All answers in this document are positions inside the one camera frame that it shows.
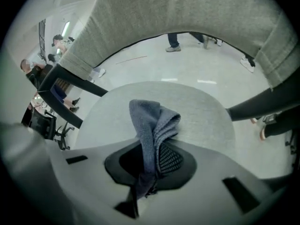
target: blue jeans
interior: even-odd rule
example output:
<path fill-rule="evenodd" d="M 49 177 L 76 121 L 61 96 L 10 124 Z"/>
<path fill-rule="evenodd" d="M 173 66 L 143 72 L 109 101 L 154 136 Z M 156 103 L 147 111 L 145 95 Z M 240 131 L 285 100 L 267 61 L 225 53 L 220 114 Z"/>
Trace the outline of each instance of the blue jeans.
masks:
<path fill-rule="evenodd" d="M 168 33 L 168 39 L 171 47 L 177 47 L 179 46 L 179 42 L 177 41 L 177 32 L 174 33 Z M 190 32 L 190 35 L 192 35 L 194 38 L 196 38 L 199 42 L 204 43 L 204 37 L 202 33 L 199 32 Z"/>

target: floor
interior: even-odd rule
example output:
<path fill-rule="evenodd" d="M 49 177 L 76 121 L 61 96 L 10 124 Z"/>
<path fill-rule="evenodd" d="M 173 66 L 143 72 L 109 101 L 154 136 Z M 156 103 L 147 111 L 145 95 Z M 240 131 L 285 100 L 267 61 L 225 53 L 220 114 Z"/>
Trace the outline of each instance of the floor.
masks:
<path fill-rule="evenodd" d="M 106 74 L 92 77 L 95 84 L 106 90 L 142 81 L 169 81 L 203 90 L 215 97 L 224 107 L 243 102 L 268 88 L 259 66 L 250 73 L 241 64 L 243 54 L 226 43 L 217 46 L 210 41 L 209 49 L 203 49 L 189 34 L 179 34 L 181 52 L 166 52 L 167 35 L 142 41 L 123 49 L 105 61 L 101 67 Z M 84 119 L 92 106 L 100 99 L 73 87 L 69 96 L 81 97 L 80 110 Z M 259 139 L 262 122 L 253 125 L 250 120 L 234 122 L 237 162 L 259 178 L 271 178 L 288 174 L 293 156 L 284 146 L 284 135 Z M 67 143 L 76 149 L 78 129 L 70 131 Z"/>

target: gray towel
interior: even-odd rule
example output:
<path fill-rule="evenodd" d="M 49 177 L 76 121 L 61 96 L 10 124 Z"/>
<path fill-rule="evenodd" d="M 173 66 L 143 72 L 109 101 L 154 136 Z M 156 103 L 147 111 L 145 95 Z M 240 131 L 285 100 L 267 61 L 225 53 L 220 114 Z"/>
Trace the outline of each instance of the gray towel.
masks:
<path fill-rule="evenodd" d="M 142 144 L 144 173 L 140 174 L 135 186 L 137 199 L 143 197 L 154 186 L 159 168 L 159 146 L 178 133 L 176 125 L 180 115 L 158 102 L 131 100 L 129 111 L 137 137 Z"/>

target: sneaker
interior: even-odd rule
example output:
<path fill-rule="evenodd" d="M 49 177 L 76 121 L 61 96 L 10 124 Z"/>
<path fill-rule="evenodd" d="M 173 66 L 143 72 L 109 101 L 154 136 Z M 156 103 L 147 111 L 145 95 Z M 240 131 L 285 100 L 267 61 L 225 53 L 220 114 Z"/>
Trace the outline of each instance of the sneaker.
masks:
<path fill-rule="evenodd" d="M 70 107 L 72 113 L 76 113 L 79 110 L 79 107 Z"/>
<path fill-rule="evenodd" d="M 177 47 L 168 47 L 165 50 L 166 50 L 166 52 L 171 53 L 171 52 L 179 52 L 179 51 L 181 51 L 181 48 L 179 46 L 177 46 Z"/>
<path fill-rule="evenodd" d="M 76 99 L 76 100 L 73 100 L 73 101 L 72 101 L 72 105 L 75 106 L 75 105 L 79 102 L 79 100 L 80 100 L 80 98 L 78 98 L 78 99 Z"/>
<path fill-rule="evenodd" d="M 250 65 L 250 62 L 248 60 L 240 60 L 241 65 L 243 65 L 250 73 L 254 72 L 254 68 L 253 66 Z"/>
<path fill-rule="evenodd" d="M 203 48 L 204 49 L 208 49 L 208 36 L 204 36 L 204 43 L 203 43 Z"/>
<path fill-rule="evenodd" d="M 102 77 L 104 74 L 106 73 L 106 70 L 105 69 L 100 69 L 100 72 L 99 72 L 99 76 L 98 77 Z"/>
<path fill-rule="evenodd" d="M 222 40 L 217 39 L 217 45 L 218 45 L 218 46 L 221 46 L 221 45 L 222 45 L 222 42 L 223 42 Z"/>
<path fill-rule="evenodd" d="M 259 137 L 260 137 L 260 139 L 261 139 L 262 141 L 266 140 L 266 137 L 265 137 L 265 134 L 264 134 L 264 129 L 265 129 L 265 128 L 263 128 L 263 129 L 261 130 L 261 132 L 259 133 Z"/>

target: black office chair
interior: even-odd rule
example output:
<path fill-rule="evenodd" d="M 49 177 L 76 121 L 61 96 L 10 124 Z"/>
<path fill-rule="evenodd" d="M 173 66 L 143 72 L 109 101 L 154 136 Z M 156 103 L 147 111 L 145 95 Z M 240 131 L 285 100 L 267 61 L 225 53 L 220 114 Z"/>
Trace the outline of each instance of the black office chair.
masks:
<path fill-rule="evenodd" d="M 45 112 L 45 114 L 49 115 L 49 117 L 43 116 L 36 109 L 34 109 L 29 127 L 40 133 L 45 139 L 56 141 L 61 150 L 70 150 L 70 147 L 66 144 L 65 138 L 68 131 L 70 129 L 74 130 L 74 127 L 67 128 L 68 123 L 66 123 L 62 130 L 62 133 L 59 133 L 58 130 L 61 128 L 61 126 L 57 130 L 55 130 L 56 117 L 47 111 Z M 54 136 L 59 136 L 60 140 L 54 139 Z"/>

